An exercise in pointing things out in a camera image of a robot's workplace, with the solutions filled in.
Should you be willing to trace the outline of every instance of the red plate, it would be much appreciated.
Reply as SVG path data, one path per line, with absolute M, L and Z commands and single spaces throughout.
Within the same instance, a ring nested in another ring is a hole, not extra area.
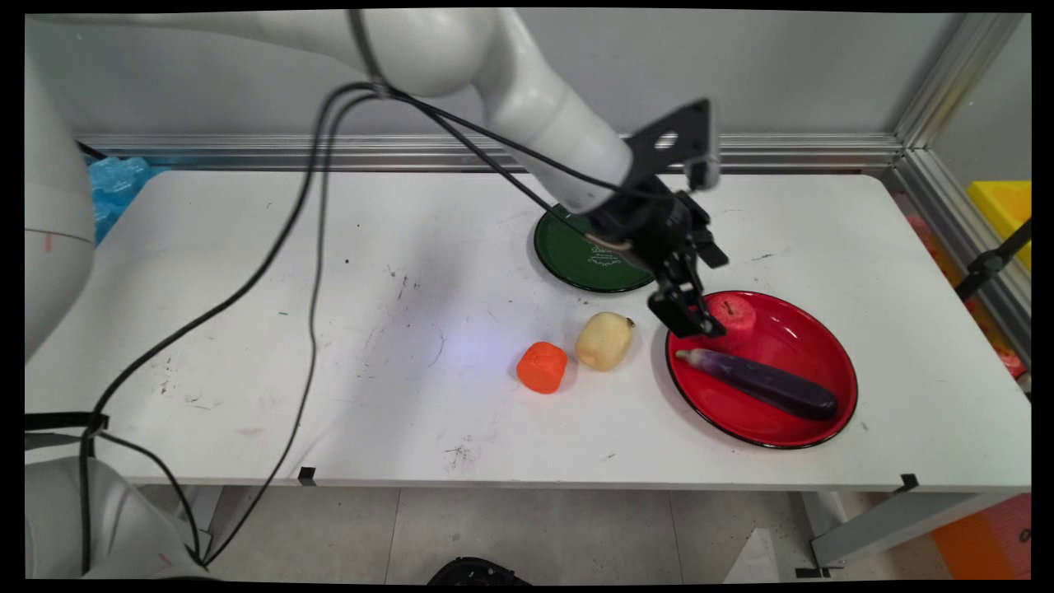
M 707 422 L 750 444 L 773 449 L 804 449 L 841 432 L 856 410 L 856 372 L 845 350 L 813 316 L 760 292 L 729 290 L 706 295 L 736 294 L 758 315 L 749 341 L 731 350 L 705 337 L 666 337 L 666 365 L 684 399 Z M 828 390 L 838 399 L 831 420 L 806 420 L 762 403 L 697 371 L 674 357 L 677 351 L 709 349 L 793 373 Z

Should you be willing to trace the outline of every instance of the plate rim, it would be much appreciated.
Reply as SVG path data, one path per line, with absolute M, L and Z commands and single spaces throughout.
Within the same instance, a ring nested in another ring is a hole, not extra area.
M 809 449 L 809 448 L 814 448 L 816 446 L 823 444 L 823 443 L 829 441 L 831 439 L 837 437 L 838 435 L 842 434 L 842 431 L 844 431 L 845 428 L 848 427 L 850 422 L 853 420 L 853 416 L 856 415 L 857 404 L 859 403 L 859 400 L 860 400 L 860 383 L 859 383 L 859 381 L 857 381 L 856 368 L 853 365 L 853 359 L 850 357 L 850 354 L 845 352 L 845 347 L 842 347 L 841 340 L 839 340 L 837 337 L 835 337 L 835 333 L 831 332 L 831 330 L 828 330 L 827 327 L 823 325 L 823 323 L 820 320 L 816 319 L 816 317 L 814 317 L 813 314 L 809 314 L 805 310 L 799 308 L 798 305 L 795 305 L 794 303 L 792 303 L 789 301 L 784 301 L 783 299 L 780 299 L 779 296 L 773 296 L 772 294 L 768 294 L 767 292 L 760 292 L 758 290 L 719 290 L 717 292 L 710 292 L 708 294 L 704 294 L 703 298 L 705 299 L 706 296 L 709 296 L 711 294 L 724 294 L 724 293 L 728 293 L 728 292 L 730 292 L 730 293 L 753 292 L 755 294 L 761 294 L 761 295 L 764 295 L 764 296 L 768 296 L 769 299 L 775 299 L 775 300 L 780 301 L 782 303 L 786 303 L 787 305 L 790 305 L 792 308 L 794 308 L 794 309 L 798 310 L 799 312 L 805 314 L 806 316 L 808 316 L 809 318 L 812 318 L 813 321 L 815 321 L 816 323 L 818 323 L 820 325 L 820 328 L 822 328 L 824 331 L 826 331 L 826 333 L 829 334 L 831 337 L 835 339 L 835 342 L 842 350 L 842 352 L 845 353 L 845 359 L 850 363 L 850 373 L 853 375 L 853 388 L 854 388 L 854 391 L 856 392 L 856 396 L 857 396 L 856 399 L 853 401 L 853 410 L 850 411 L 850 415 L 847 417 L 845 417 L 845 423 L 840 429 L 838 429 L 834 433 L 827 435 L 826 437 L 823 437 L 822 439 L 819 439 L 817 441 L 811 441 L 811 442 L 807 442 L 805 444 L 800 444 L 800 446 L 779 446 L 779 444 L 766 443 L 766 442 L 763 442 L 763 441 L 757 441 L 757 440 L 754 440 L 754 439 L 750 439 L 750 438 L 747 438 L 747 437 L 744 437 L 744 436 L 741 436 L 741 435 L 737 435 L 736 433 L 734 433 L 734 432 L 729 431 L 728 429 L 725 429 L 724 427 L 718 424 L 717 421 L 715 421 L 714 419 L 711 419 L 708 416 L 706 416 L 705 414 L 703 414 L 703 412 L 701 410 L 699 410 L 699 407 L 697 407 L 696 403 L 688 398 L 687 394 L 684 393 L 684 390 L 681 388 L 681 383 L 677 380 L 676 376 L 674 375 L 674 365 L 671 364 L 671 361 L 670 361 L 670 358 L 669 358 L 669 338 L 670 338 L 670 336 L 674 335 L 674 333 L 667 330 L 666 331 L 666 340 L 663 341 L 663 351 L 664 351 L 664 356 L 666 357 L 666 371 L 669 373 L 669 378 L 674 382 L 674 387 L 677 388 L 677 392 L 679 394 L 681 394 L 681 398 L 684 399 L 684 401 L 688 404 L 689 408 L 691 408 L 691 410 L 694 410 L 696 412 L 696 414 L 698 414 L 700 417 L 702 417 L 703 420 L 705 420 L 707 423 L 709 423 L 711 427 L 714 427 L 718 431 L 721 431 L 722 433 L 724 433 L 724 434 L 728 435 L 729 437 L 733 437 L 733 438 L 735 438 L 737 440 L 740 440 L 740 441 L 743 441 L 745 443 L 749 443 L 749 444 L 753 444 L 753 446 L 756 446 L 756 447 L 760 447 L 760 448 L 763 448 L 763 449 L 772 449 L 772 450 L 778 450 L 778 451 L 798 451 L 798 450 L 802 450 L 802 449 Z

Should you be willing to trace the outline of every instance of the orange carrot piece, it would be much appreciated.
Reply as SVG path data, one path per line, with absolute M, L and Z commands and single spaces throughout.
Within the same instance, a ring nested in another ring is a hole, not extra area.
M 520 359 L 516 375 L 527 388 L 540 394 L 551 394 L 560 388 L 566 369 L 564 351 L 548 342 L 535 342 Z

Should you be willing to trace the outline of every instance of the green plate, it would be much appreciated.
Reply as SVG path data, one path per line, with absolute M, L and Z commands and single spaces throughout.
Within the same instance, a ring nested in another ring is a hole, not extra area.
M 571 214 L 560 204 L 553 210 L 582 232 L 592 231 L 584 216 Z M 552 275 L 592 292 L 624 292 L 655 279 L 650 272 L 629 264 L 618 253 L 575 234 L 548 212 L 534 226 L 534 251 Z

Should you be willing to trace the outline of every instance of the yellow potato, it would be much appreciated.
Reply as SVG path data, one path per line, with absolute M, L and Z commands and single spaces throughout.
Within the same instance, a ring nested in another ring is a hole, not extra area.
M 594 371 L 610 371 L 626 358 L 633 320 L 603 313 L 589 318 L 574 343 L 579 362 Z

